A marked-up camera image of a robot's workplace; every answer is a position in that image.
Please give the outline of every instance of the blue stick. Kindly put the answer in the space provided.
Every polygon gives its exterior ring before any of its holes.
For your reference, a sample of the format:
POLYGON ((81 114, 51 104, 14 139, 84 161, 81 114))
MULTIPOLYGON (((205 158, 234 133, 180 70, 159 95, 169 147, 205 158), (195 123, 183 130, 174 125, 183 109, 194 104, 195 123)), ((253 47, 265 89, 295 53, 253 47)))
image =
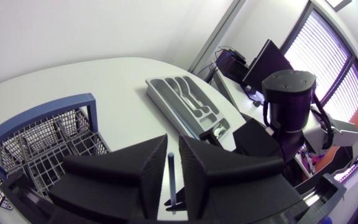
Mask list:
POLYGON ((177 190, 175 186, 175 166, 173 165, 173 153, 168 153, 169 186, 171 193, 171 206, 177 204, 177 190))

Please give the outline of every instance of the wire rack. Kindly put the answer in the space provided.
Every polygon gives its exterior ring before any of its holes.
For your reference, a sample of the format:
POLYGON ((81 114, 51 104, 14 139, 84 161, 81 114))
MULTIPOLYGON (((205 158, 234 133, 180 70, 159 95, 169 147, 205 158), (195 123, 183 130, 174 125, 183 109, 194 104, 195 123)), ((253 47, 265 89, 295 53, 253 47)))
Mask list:
POLYGON ((50 200, 48 190, 65 174, 65 156, 108 152, 107 144, 90 130, 88 118, 77 108, 36 121, 0 142, 0 165, 8 176, 21 169, 32 180, 31 187, 50 200))

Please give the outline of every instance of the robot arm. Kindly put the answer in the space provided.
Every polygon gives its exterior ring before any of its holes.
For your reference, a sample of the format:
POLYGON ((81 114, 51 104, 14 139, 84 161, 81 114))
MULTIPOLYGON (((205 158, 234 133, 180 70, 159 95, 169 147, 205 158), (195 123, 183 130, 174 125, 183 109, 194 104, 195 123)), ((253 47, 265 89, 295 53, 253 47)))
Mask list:
POLYGON ((316 77, 310 72, 282 70, 262 82, 266 126, 281 145, 283 159, 290 162, 306 143, 310 156, 326 154, 331 146, 345 146, 329 169, 330 174, 350 167, 358 159, 358 129, 352 123, 332 119, 320 105, 314 91, 316 77), (267 123, 267 106, 270 123, 267 123))

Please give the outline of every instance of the gray cutlery tray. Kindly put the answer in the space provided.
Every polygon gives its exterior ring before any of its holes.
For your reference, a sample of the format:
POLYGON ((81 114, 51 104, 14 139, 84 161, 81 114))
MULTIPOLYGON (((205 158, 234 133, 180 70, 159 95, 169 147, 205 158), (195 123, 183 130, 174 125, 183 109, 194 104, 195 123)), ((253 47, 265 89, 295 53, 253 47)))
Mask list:
POLYGON ((147 94, 181 134, 199 139, 213 129, 222 139, 230 125, 214 103, 188 76, 146 79, 147 94))

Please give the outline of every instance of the window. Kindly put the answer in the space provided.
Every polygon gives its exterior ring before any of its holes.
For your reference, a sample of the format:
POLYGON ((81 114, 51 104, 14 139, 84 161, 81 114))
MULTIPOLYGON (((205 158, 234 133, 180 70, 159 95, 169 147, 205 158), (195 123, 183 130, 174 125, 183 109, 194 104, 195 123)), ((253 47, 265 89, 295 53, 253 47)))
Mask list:
POLYGON ((342 34, 309 2, 281 48, 295 70, 317 76, 316 95, 334 119, 349 121, 358 108, 358 60, 342 34))

